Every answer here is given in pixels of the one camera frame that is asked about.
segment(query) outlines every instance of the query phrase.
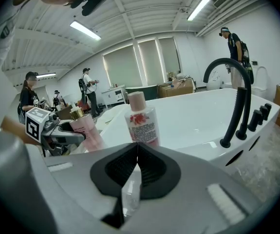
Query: bottle label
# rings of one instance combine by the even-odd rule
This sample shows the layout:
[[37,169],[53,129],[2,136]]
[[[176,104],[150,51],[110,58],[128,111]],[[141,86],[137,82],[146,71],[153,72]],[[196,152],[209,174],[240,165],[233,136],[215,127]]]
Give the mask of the bottle label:
[[89,135],[89,132],[86,131],[86,128],[85,127],[79,127],[79,128],[76,128],[74,129],[75,132],[78,132],[78,133],[82,133],[86,136],[86,140],[91,140],[91,137]]
[[129,131],[133,142],[159,145],[154,120],[145,114],[130,116]]

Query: cosmetic bottle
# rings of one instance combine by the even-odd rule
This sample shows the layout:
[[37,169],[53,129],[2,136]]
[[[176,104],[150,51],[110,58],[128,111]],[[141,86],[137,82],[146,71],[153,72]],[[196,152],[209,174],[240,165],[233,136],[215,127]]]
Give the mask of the cosmetic bottle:
[[159,146],[160,138],[155,108],[146,106],[143,92],[128,94],[128,99],[131,111],[125,114],[125,119],[132,141]]
[[96,129],[90,114],[85,115],[80,107],[76,107],[72,103],[71,117],[73,121],[70,122],[72,129],[75,132],[83,133],[86,139],[83,141],[83,145],[87,148],[88,152],[97,151],[104,148],[103,139]]

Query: white ceiling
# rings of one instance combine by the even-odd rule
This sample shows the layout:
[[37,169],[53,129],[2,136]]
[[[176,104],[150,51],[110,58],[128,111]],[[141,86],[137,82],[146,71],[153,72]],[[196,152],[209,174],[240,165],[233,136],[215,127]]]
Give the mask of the white ceiling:
[[[118,42],[165,31],[205,35],[231,18],[247,13],[248,8],[254,9],[266,1],[227,0],[218,9],[213,6],[214,1],[210,1],[192,22],[187,21],[199,2],[107,0],[84,17],[81,6],[71,9],[31,0],[20,12],[15,39],[2,69],[14,86],[21,86],[28,71],[39,74],[56,72],[59,79],[88,57]],[[71,28],[74,19],[102,39],[96,41]]]

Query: black faucet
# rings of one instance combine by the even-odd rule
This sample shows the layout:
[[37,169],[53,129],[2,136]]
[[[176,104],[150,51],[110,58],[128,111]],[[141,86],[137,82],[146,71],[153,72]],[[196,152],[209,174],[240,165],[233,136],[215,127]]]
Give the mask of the black faucet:
[[214,60],[207,67],[205,75],[204,75],[204,82],[205,83],[208,83],[211,71],[216,66],[219,66],[221,64],[228,64],[228,65],[236,68],[240,72],[240,74],[242,75],[243,81],[245,83],[245,88],[247,89],[247,93],[246,93],[246,97],[245,97],[245,108],[244,108],[244,111],[243,111],[243,121],[241,123],[241,126],[240,126],[239,130],[236,132],[236,137],[241,139],[241,140],[244,140],[244,139],[247,138],[246,132],[247,132],[247,127],[248,127],[250,103],[251,103],[251,83],[250,83],[249,75],[246,72],[245,68],[243,66],[241,66],[239,62],[237,62],[233,59],[230,59],[230,58],[220,58],[220,59]]

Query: window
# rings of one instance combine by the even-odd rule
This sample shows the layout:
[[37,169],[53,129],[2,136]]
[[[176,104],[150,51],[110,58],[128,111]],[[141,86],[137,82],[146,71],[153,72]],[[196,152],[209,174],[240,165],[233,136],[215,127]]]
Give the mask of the window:
[[167,77],[174,77],[181,72],[179,58],[173,38],[159,39],[165,62]]
[[103,56],[110,83],[126,87],[142,86],[133,45]]
[[148,86],[164,82],[161,63],[155,40],[139,43],[141,58]]

